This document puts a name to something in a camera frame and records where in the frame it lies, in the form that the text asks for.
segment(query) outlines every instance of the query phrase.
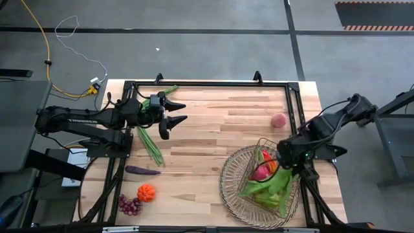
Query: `grape bunch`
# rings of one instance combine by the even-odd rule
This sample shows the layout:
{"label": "grape bunch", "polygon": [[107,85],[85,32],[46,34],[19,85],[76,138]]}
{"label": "grape bunch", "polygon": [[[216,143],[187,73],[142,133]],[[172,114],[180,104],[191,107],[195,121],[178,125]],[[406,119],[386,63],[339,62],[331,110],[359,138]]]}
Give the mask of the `grape bunch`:
{"label": "grape bunch", "polygon": [[141,202],[138,198],[128,200],[124,194],[121,194],[118,197],[118,208],[126,215],[137,216],[141,210]]}

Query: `green onion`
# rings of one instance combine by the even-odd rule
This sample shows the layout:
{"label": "green onion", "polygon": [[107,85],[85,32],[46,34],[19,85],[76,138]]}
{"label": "green onion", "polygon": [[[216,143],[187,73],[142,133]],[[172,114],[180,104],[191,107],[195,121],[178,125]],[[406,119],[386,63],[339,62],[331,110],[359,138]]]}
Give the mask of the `green onion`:
{"label": "green onion", "polygon": [[[166,89],[164,93],[166,95],[169,95],[170,93],[176,91],[179,87],[177,85],[174,85],[173,87],[170,87],[169,89]],[[149,106],[149,100],[145,100],[142,102],[142,109],[147,109]],[[138,132],[139,137],[141,138],[142,142],[144,143],[149,156],[155,161],[155,163],[160,166],[163,164],[165,166],[164,158],[162,156],[160,148],[155,144],[155,142],[149,137],[147,131],[145,129],[142,129],[140,127],[136,128],[136,131]]]}

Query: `gray floor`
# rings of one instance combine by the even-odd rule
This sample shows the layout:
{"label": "gray floor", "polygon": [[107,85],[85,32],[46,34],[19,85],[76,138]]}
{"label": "gray floor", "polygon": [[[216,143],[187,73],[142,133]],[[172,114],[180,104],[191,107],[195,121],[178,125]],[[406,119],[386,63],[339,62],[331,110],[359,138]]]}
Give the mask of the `gray floor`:
{"label": "gray floor", "polygon": [[[27,0],[45,27],[78,15],[83,27],[287,29],[282,0]],[[290,0],[298,30],[341,30],[333,0]],[[35,27],[20,1],[0,12],[0,25]],[[66,26],[74,26],[71,21]],[[80,93],[102,68],[64,49],[48,34],[51,77],[66,91]],[[67,45],[100,60],[109,78],[203,78],[249,80],[260,70],[266,80],[298,80],[289,36],[207,34],[75,34]],[[361,93],[382,106],[414,83],[414,37],[299,36],[308,81],[316,81],[327,106]],[[45,79],[45,44],[40,33],[0,32],[0,67],[31,69],[32,79]],[[50,105],[91,108],[93,99],[78,102],[51,96]],[[62,143],[77,137],[58,133]],[[350,222],[373,222],[378,228],[412,232],[414,186],[379,190],[376,183],[394,175],[375,127],[344,127],[336,143],[349,149],[338,159],[339,180]],[[55,148],[35,139],[34,148]],[[72,203],[53,204],[72,206]],[[44,208],[47,224],[68,221]]]}

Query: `yellow cable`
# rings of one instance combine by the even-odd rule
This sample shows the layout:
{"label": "yellow cable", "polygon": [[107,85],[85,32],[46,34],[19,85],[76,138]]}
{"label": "yellow cable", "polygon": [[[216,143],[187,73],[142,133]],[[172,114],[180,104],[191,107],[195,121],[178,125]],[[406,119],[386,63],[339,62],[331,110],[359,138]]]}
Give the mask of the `yellow cable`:
{"label": "yellow cable", "polygon": [[[40,23],[39,23],[39,21],[38,21],[38,19],[36,19],[36,17],[34,16],[34,14],[32,13],[32,11],[29,9],[29,7],[26,5],[26,3],[25,3],[25,1],[24,0],[21,0],[21,3],[26,7],[26,9],[27,9],[27,11],[28,11],[28,13],[32,16],[32,18],[33,18],[33,20],[38,24],[38,27],[39,27],[39,29],[40,29],[40,31],[41,31],[41,33],[43,34],[43,38],[45,38],[45,42],[46,42],[46,48],[47,48],[47,61],[50,61],[50,48],[49,48],[49,42],[48,42],[48,40],[47,40],[47,37],[46,37],[46,34],[45,34],[45,31],[43,30],[43,28],[41,27],[41,25],[40,25]],[[50,65],[49,64],[46,64],[46,66],[47,66],[47,68],[46,68],[46,77],[47,77],[47,80],[49,81],[49,82],[51,82],[52,83],[52,81],[50,80],[50,74],[49,74],[49,71],[50,71]],[[66,93],[66,92],[64,92],[64,91],[62,91],[61,89],[59,89],[58,87],[56,87],[53,83],[52,83],[52,85],[53,85],[53,88],[55,88],[58,92],[60,92],[60,93],[62,93],[62,94],[64,94],[64,95],[66,95],[66,96],[69,96],[69,97],[73,97],[73,98],[82,98],[82,97],[85,97],[85,96],[89,96],[90,95],[90,93],[86,93],[86,94],[69,94],[69,93]]]}

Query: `white cable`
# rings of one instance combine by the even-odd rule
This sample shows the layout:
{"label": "white cable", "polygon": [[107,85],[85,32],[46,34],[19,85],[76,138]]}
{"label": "white cable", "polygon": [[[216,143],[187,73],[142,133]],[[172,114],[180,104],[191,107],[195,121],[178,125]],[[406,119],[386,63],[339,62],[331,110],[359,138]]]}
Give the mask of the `white cable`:
{"label": "white cable", "polygon": [[[58,32],[57,32],[57,29],[58,29],[58,27],[63,23],[63,22],[65,22],[66,20],[68,20],[68,19],[72,19],[72,18],[75,18],[76,19],[76,27],[75,27],[75,29],[73,30],[73,32],[69,35],[69,36],[60,36],[60,35],[58,35]],[[79,53],[79,52],[76,52],[74,49],[72,49],[72,48],[70,48],[70,47],[68,47],[68,46],[66,46],[66,44],[60,39],[60,38],[69,38],[69,37],[71,37],[74,33],[75,33],[75,31],[76,31],[76,29],[79,27],[79,21],[78,21],[78,16],[71,16],[71,17],[67,17],[66,19],[64,19],[64,20],[62,20],[62,21],[60,21],[60,23],[58,24],[58,26],[54,29],[54,33],[55,33],[55,35],[56,35],[56,39],[58,39],[59,41],[60,41],[60,43],[62,43],[62,45],[66,48],[66,49],[70,49],[73,53],[75,53],[75,54],[77,54],[77,55],[79,55],[79,56],[82,56],[83,58],[85,58],[85,60],[87,60],[87,61],[91,61],[91,62],[95,62],[95,63],[98,63],[98,64],[100,64],[101,66],[102,66],[102,68],[105,70],[105,76],[104,76],[104,78],[102,79],[102,80],[99,80],[101,83],[103,83],[105,80],[106,80],[106,78],[107,78],[107,76],[108,76],[108,70],[105,68],[105,66],[104,65],[102,65],[102,63],[100,62],[100,61],[95,61],[95,60],[91,60],[91,59],[89,59],[89,58],[87,58],[85,55],[83,55],[83,54],[81,54],[81,53]]]}
{"label": "white cable", "polygon": [[73,141],[73,142],[70,142],[70,143],[66,144],[65,146],[69,146],[69,145],[71,145],[71,144],[74,144],[75,142],[80,142],[80,141],[82,141],[82,140],[88,140],[88,139],[79,139],[79,140],[75,140],[75,141]]}

